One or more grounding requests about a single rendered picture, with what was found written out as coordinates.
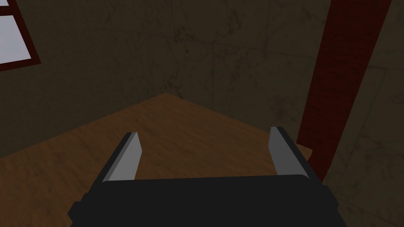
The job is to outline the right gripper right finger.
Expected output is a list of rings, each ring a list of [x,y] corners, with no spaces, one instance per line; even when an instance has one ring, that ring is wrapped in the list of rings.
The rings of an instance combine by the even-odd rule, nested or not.
[[[277,175],[304,175],[316,179],[312,167],[284,128],[271,127],[268,149]]]

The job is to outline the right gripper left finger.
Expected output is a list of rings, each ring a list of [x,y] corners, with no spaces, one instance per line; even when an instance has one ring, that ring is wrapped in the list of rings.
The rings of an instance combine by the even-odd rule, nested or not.
[[[130,133],[129,139],[120,149],[102,181],[134,180],[141,155],[142,148],[138,133]]]

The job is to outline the window with dark red frame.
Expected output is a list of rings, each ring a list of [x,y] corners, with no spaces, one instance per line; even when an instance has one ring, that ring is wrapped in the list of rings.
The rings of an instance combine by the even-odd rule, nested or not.
[[[41,64],[16,0],[0,0],[0,71]]]

